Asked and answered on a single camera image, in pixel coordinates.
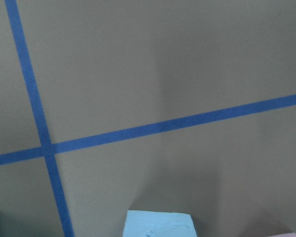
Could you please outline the purple foam block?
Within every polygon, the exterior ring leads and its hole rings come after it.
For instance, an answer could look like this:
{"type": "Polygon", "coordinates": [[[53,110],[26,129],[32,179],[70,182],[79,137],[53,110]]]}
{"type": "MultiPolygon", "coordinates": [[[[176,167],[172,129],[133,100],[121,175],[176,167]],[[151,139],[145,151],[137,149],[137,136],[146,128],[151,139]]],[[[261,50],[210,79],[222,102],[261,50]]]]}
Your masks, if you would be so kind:
{"type": "Polygon", "coordinates": [[[269,237],[296,237],[296,233],[285,233],[285,234],[278,234],[269,237]]]}

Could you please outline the light blue foam block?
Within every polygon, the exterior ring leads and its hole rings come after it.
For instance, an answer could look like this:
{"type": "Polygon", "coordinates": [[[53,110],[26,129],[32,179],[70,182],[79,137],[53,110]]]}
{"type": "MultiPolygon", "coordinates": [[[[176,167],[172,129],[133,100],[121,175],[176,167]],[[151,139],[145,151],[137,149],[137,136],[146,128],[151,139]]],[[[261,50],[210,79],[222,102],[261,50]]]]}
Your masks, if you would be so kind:
{"type": "Polygon", "coordinates": [[[124,237],[196,237],[189,214],[129,210],[124,237]]]}

